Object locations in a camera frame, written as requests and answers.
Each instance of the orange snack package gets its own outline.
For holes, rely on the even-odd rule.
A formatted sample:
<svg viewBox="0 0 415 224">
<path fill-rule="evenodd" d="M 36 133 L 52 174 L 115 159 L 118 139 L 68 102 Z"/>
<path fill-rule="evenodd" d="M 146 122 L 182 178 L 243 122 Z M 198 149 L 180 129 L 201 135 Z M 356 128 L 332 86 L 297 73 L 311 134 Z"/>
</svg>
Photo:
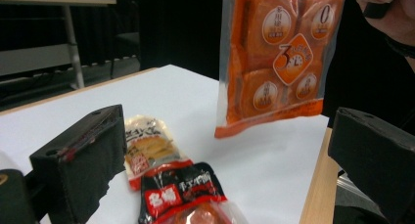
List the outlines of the orange snack package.
<svg viewBox="0 0 415 224">
<path fill-rule="evenodd" d="M 214 136 L 322 112 L 344 0 L 223 0 Z"/>
</svg>

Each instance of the red and black label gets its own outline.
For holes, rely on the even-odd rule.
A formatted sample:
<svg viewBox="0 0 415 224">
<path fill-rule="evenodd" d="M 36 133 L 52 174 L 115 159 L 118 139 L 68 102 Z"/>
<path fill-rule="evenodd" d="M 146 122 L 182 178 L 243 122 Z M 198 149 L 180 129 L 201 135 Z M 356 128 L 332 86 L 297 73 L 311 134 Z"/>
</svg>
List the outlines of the red and black label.
<svg viewBox="0 0 415 224">
<path fill-rule="evenodd" d="M 204 162 L 169 168 L 142 177 L 138 223 L 162 221 L 202 202 L 226 197 L 212 168 Z"/>
</svg>

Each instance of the packaged snack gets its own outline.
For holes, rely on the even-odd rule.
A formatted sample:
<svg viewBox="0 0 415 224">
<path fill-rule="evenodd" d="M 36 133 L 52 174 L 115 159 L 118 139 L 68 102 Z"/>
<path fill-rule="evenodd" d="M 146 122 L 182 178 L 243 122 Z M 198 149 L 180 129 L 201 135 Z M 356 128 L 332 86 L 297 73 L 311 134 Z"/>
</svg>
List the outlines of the packaged snack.
<svg viewBox="0 0 415 224">
<path fill-rule="evenodd" d="M 173 161 L 192 164 L 173 142 L 164 122 L 144 115 L 136 115 L 125 122 L 127 153 L 125 170 L 130 188 L 141 188 L 141 176 L 148 170 Z"/>
<path fill-rule="evenodd" d="M 223 0 L 216 138 L 322 112 L 344 0 Z"/>
<path fill-rule="evenodd" d="M 142 177 L 139 224 L 242 224 L 204 162 L 164 164 Z"/>
</svg>

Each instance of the white table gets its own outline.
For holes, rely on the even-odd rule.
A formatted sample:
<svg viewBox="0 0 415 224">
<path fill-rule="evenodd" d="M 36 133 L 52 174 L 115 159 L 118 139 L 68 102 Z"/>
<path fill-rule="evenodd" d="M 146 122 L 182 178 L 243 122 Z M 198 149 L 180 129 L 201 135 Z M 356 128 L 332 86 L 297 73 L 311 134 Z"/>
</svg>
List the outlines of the white table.
<svg viewBox="0 0 415 224">
<path fill-rule="evenodd" d="M 126 118 L 144 114 L 163 120 L 185 154 L 194 162 L 205 161 L 212 166 L 228 200 L 250 223 L 299 223 L 328 118 L 319 115 L 281 120 L 217 140 L 213 137 L 217 96 L 216 80 L 180 67 L 152 69 L 0 112 L 0 151 L 27 174 L 31 170 L 28 156 L 35 150 L 86 114 L 122 104 Z M 137 222 L 140 195 L 129 191 L 124 172 L 110 182 L 100 204 L 88 223 Z M 311 216 L 322 211 L 316 207 Z"/>
</svg>

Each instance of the wooden table edge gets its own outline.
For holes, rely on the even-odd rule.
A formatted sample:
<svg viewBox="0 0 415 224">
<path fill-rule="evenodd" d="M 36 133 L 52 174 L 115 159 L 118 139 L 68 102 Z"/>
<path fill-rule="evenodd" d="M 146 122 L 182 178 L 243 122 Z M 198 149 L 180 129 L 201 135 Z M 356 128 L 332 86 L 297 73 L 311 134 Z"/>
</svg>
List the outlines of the wooden table edge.
<svg viewBox="0 0 415 224">
<path fill-rule="evenodd" d="M 328 156 L 332 129 L 327 128 L 315 165 L 300 224 L 332 224 L 339 166 Z"/>
<path fill-rule="evenodd" d="M 129 77 L 138 75 L 138 74 L 142 74 L 142 73 L 145 73 L 145 72 L 148 72 L 148 71 L 152 71 L 154 69 L 157 69 L 157 67 L 152 67 L 152 68 L 148 68 L 148 69 L 145 69 L 145 70 L 140 70 L 140 71 L 134 72 L 132 74 L 128 74 L 128 75 L 125 75 L 125 76 L 122 76 L 122 77 L 119 77 L 119 78 L 115 78 L 115 79 L 111 79 L 111 80 L 107 80 L 107 81 L 103 81 L 101 83 L 94 84 L 94 85 L 91 85 L 91 86 L 87 86 L 87 87 L 82 88 L 82 89 L 76 89 L 76 90 L 67 92 L 65 94 L 57 95 L 57 96 L 50 97 L 50 98 L 47 98 L 47 99 L 44 99 L 44 100 L 39 100 L 39 101 L 30 103 L 30 104 L 15 107 L 13 109 L 4 110 L 4 111 L 0 112 L 0 116 L 8 114 L 8 113 L 18 112 L 18 111 L 21 111 L 21 110 L 24 110 L 24 109 L 27 109 L 27 108 L 37 106 L 37 105 L 45 104 L 45 103 L 48 103 L 50 101 L 58 100 L 58 99 L 66 97 L 66 96 L 70 96 L 70 95 L 73 95 L 73 94 L 78 94 L 78 93 L 81 93 L 81 92 L 84 92 L 84 91 L 88 91 L 90 89 L 94 89 L 94 88 L 97 88 L 97 87 L 100 87 L 100 86 L 103 86 L 103 85 L 111 84 L 111 83 L 120 81 L 122 79 L 126 79 L 126 78 L 129 78 Z"/>
</svg>

